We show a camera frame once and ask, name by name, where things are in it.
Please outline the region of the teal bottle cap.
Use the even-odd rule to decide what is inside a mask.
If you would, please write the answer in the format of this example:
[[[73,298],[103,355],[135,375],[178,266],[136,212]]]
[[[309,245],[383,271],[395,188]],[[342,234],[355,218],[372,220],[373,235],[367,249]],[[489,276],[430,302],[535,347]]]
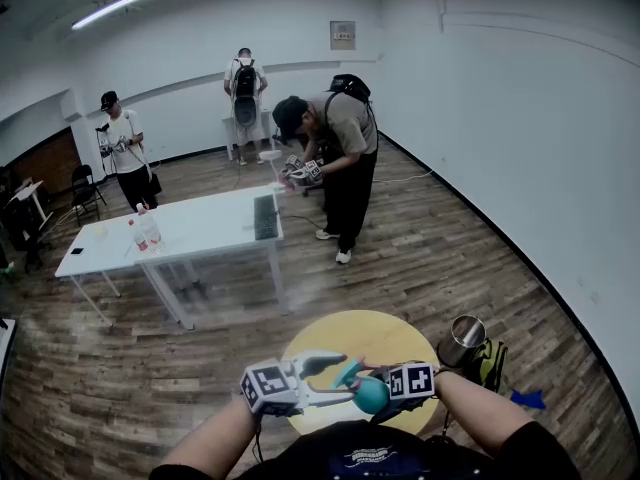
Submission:
[[[380,390],[384,384],[379,378],[370,375],[374,369],[364,359],[351,360],[334,379],[331,388],[346,387],[352,393]]]

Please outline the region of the large white table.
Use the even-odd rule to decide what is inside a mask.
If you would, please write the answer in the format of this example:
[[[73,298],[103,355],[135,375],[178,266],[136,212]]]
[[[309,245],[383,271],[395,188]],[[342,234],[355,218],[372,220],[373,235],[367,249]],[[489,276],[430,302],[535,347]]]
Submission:
[[[127,258],[142,268],[174,320],[185,329],[192,330],[193,321],[163,278],[159,267],[179,262],[190,276],[194,276],[195,270],[190,262],[196,258],[264,248],[279,309],[287,312],[276,246],[284,238],[279,209],[274,209],[276,236],[257,240],[254,226],[254,200],[263,196],[275,198],[284,191],[282,184],[272,182],[161,205],[152,214],[160,230],[162,247],[150,252],[130,252]]]

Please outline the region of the small white folding desk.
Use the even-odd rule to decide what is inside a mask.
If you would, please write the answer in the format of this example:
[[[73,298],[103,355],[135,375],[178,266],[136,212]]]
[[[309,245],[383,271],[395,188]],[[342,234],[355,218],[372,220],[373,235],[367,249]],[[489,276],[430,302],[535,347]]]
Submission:
[[[38,198],[38,189],[41,187],[41,185],[43,184],[43,181],[38,181],[35,183],[31,183],[28,186],[25,186],[23,188],[21,188],[20,190],[18,190],[16,192],[16,194],[10,199],[10,202],[13,202],[14,200],[18,200],[21,202],[24,202],[28,199],[31,199],[37,209],[38,214],[40,215],[41,218],[41,223],[39,224],[39,229],[42,229],[50,220],[50,218],[52,217],[53,213],[50,212],[48,214],[46,214],[42,208],[42,205],[39,201]]]

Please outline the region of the black folding chair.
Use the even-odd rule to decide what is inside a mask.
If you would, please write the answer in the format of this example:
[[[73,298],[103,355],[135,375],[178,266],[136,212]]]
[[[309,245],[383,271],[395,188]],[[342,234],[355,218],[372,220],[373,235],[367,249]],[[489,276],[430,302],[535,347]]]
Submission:
[[[74,169],[71,176],[71,191],[72,209],[78,225],[81,225],[81,217],[89,213],[95,213],[97,219],[100,219],[99,203],[105,205],[106,201],[94,181],[93,171],[89,165],[83,164]]]

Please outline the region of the narrow white desk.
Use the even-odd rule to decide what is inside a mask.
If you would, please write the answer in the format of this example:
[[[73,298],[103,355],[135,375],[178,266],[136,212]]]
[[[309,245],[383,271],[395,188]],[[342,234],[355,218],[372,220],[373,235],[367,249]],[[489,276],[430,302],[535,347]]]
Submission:
[[[271,130],[271,111],[267,108],[263,108],[261,110],[261,121],[263,126],[263,131],[265,133],[264,140],[266,140],[271,149],[275,148],[275,140],[272,138],[273,133]],[[227,116],[222,119],[222,122],[225,126],[226,134],[227,134],[227,143],[226,143],[226,151],[227,156],[230,161],[235,159],[234,150],[238,144],[237,142],[237,132],[235,120],[232,116]]]

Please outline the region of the person's black shirt torso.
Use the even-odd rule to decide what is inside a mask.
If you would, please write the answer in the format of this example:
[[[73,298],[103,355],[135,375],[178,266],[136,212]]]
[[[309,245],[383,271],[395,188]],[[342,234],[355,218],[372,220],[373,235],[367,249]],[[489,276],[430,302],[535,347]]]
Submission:
[[[422,440],[366,421],[333,424],[298,438],[236,480],[581,480],[555,437],[536,422],[493,458],[446,436]]]

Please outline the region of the round yellow table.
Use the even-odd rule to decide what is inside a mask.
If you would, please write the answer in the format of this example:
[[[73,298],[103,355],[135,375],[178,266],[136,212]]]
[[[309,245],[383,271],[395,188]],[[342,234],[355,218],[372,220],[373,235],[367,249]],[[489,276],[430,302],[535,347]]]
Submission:
[[[424,335],[395,316],[367,310],[352,310],[322,317],[290,342],[283,357],[289,359],[307,350],[329,350],[347,356],[363,357],[368,364],[393,364],[409,360],[438,365],[436,353]],[[340,421],[370,420],[353,403],[311,407],[289,419],[301,434],[309,434]]]

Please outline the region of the black keyboard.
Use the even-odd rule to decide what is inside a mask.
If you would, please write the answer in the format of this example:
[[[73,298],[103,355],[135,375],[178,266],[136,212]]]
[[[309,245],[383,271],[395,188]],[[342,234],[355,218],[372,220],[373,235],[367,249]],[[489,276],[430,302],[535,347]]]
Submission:
[[[254,199],[254,234],[256,240],[268,240],[279,236],[278,212],[273,195]]]

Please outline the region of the person's right forearm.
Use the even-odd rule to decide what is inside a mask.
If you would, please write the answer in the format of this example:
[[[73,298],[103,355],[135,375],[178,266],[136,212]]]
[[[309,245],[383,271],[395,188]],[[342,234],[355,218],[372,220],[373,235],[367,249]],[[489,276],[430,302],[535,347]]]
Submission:
[[[451,371],[434,377],[435,392],[463,430],[488,455],[533,419],[518,405]]]

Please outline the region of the large clear drink bottle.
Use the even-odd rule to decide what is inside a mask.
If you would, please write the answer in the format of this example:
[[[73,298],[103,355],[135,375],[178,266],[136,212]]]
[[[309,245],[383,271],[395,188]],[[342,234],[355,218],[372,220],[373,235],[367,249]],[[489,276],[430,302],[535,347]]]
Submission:
[[[150,210],[142,203],[138,203],[136,209],[138,225],[149,248],[155,252],[160,252],[163,247],[162,237]]]

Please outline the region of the steel trash bin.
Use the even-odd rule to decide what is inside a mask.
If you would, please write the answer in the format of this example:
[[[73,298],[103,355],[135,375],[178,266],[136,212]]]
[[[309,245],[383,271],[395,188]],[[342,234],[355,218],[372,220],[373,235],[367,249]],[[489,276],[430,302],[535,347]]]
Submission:
[[[486,329],[479,318],[458,316],[437,345],[436,354],[440,364],[450,368],[464,366],[485,339]]]

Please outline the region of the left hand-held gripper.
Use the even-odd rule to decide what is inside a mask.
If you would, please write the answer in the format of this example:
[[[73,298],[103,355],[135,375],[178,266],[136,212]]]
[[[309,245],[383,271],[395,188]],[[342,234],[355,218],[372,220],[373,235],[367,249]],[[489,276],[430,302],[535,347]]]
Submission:
[[[240,389],[254,415],[292,416],[311,407],[349,402],[349,390],[317,390],[305,379],[338,365],[347,355],[329,350],[306,350],[294,360],[269,360],[245,368]]]

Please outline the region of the person's left forearm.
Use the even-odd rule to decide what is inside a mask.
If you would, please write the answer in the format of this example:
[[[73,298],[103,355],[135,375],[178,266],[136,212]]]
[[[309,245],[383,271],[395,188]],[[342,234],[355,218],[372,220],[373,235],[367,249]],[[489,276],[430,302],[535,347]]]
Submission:
[[[222,409],[182,438],[161,464],[189,466],[212,480],[225,480],[256,429],[256,417],[244,396],[234,394]]]

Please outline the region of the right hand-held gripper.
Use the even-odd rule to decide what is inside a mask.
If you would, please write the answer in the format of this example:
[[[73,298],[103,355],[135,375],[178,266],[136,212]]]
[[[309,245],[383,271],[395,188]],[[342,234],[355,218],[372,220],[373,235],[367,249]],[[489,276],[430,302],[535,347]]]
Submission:
[[[379,366],[368,376],[388,382],[390,391],[389,402],[372,416],[372,424],[382,424],[401,411],[412,411],[435,394],[434,369],[428,363],[404,363],[391,370]]]

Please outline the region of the blue crumpled cloth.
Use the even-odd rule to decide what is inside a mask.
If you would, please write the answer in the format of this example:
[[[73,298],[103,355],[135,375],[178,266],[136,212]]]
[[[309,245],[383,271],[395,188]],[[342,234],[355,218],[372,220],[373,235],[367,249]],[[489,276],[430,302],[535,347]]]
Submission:
[[[510,400],[515,404],[531,409],[544,410],[546,408],[542,390],[523,393],[513,389]]]

